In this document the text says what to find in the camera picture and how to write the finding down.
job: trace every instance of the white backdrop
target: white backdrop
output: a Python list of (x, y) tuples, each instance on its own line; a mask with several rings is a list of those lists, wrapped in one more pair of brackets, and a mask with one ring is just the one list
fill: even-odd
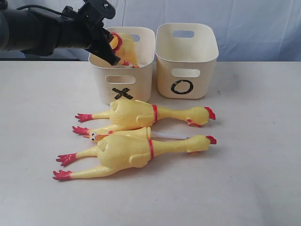
[[(301, 0), (112, 0), (116, 16), (105, 26), (143, 26), (157, 31), (168, 22), (202, 23), (216, 35), (219, 61), (301, 60)], [(58, 11), (82, 0), (8, 0), (10, 8), (39, 4)], [(0, 52), (0, 57), (24, 57)], [(87, 60), (84, 50), (56, 50), (55, 58)]]

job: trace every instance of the white plastic bin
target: white plastic bin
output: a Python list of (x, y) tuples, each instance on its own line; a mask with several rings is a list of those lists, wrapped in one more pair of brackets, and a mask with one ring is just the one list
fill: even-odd
[(213, 30), (204, 24), (167, 23), (158, 28), (158, 90), (168, 98), (205, 96), (219, 55)]
[(147, 102), (151, 97), (152, 63), (155, 58), (154, 31), (144, 27), (110, 27), (107, 30), (132, 35), (140, 67), (111, 66), (101, 58), (90, 54), (89, 62), (93, 66), (101, 100), (106, 104), (119, 98)]

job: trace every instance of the red band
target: red band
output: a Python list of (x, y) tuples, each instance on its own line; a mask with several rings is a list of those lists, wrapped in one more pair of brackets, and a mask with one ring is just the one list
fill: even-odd
[(113, 49), (114, 52), (118, 51), (122, 45), (122, 38), (116, 33), (116, 32), (111, 32), (111, 35), (116, 36), (116, 38), (118, 39), (118, 44), (116, 46), (115, 49)]
[(153, 105), (152, 108), (154, 109), (155, 122), (157, 122), (158, 121), (158, 108), (157, 108), (157, 105)]
[(149, 141), (149, 145), (150, 145), (150, 159), (153, 159), (154, 158), (154, 149), (152, 146), (152, 140), (148, 139), (148, 141)]

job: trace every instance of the black letter x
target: black letter x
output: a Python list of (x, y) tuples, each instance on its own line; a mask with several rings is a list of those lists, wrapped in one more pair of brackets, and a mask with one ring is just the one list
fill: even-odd
[(129, 94), (127, 94), (128, 91), (130, 91), (129, 88), (124, 88), (123, 90), (118, 90), (116, 88), (113, 88), (112, 89), (114, 92), (118, 93), (116, 96), (115, 96), (115, 99), (118, 100), (119, 98), (121, 98), (122, 96), (126, 97), (127, 99), (133, 99), (133, 97)]

